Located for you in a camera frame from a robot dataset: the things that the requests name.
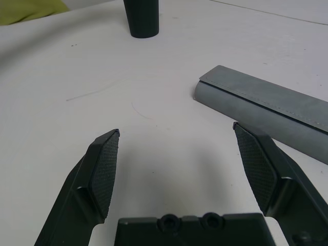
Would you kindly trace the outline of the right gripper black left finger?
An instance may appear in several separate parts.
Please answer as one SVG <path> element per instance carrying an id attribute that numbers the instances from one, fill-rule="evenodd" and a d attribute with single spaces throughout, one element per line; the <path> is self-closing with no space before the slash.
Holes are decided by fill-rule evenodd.
<path id="1" fill-rule="evenodd" d="M 67 176 L 35 245 L 88 245 L 111 203 L 120 132 L 96 138 Z"/>

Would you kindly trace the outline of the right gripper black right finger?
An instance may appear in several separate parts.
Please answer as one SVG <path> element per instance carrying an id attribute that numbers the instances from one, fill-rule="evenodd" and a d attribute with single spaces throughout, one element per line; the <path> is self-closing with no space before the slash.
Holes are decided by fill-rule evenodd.
<path id="1" fill-rule="evenodd" d="M 265 217 L 289 245 L 327 245 L 327 203 L 300 166 L 262 131 L 233 124 L 243 168 Z"/>

